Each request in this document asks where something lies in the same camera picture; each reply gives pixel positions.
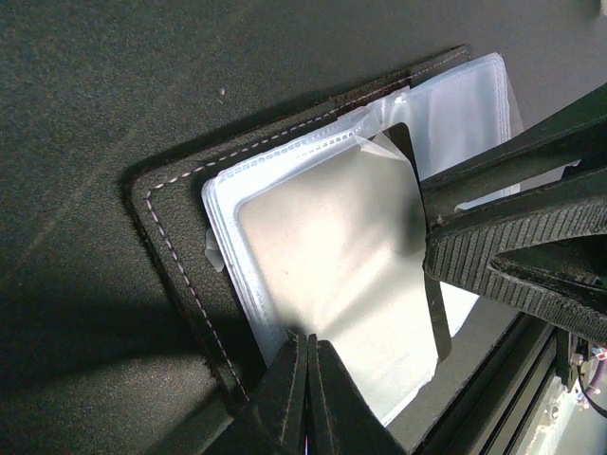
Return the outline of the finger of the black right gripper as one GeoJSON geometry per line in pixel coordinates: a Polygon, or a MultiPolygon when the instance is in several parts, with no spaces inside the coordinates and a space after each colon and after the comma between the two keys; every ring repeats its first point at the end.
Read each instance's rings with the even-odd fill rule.
{"type": "Polygon", "coordinates": [[[428,237],[435,280],[508,304],[588,341],[606,338],[606,201],[468,210],[428,237]]]}
{"type": "Polygon", "coordinates": [[[422,181],[427,221],[442,223],[463,202],[605,154],[606,86],[602,85],[511,140],[422,181]]]}

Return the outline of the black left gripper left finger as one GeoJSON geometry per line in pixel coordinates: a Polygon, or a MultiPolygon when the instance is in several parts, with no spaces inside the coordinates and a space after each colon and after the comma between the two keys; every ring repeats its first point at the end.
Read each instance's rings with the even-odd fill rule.
{"type": "Polygon", "coordinates": [[[303,454],[307,337],[291,333],[246,407],[207,454],[303,454]]]}

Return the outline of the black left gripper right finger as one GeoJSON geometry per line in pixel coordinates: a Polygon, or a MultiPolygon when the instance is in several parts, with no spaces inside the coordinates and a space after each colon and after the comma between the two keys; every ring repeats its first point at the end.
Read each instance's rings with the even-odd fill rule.
{"type": "Polygon", "coordinates": [[[310,454],[403,454],[373,414],[336,349],[307,341],[307,442],[310,454]]]}

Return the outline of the dark black card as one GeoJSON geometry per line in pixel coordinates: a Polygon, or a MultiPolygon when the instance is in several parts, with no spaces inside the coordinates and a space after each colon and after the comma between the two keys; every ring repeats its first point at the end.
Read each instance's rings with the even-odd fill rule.
{"type": "Polygon", "coordinates": [[[407,407],[451,352],[403,123],[242,203],[274,323],[333,344],[375,416],[407,407]]]}

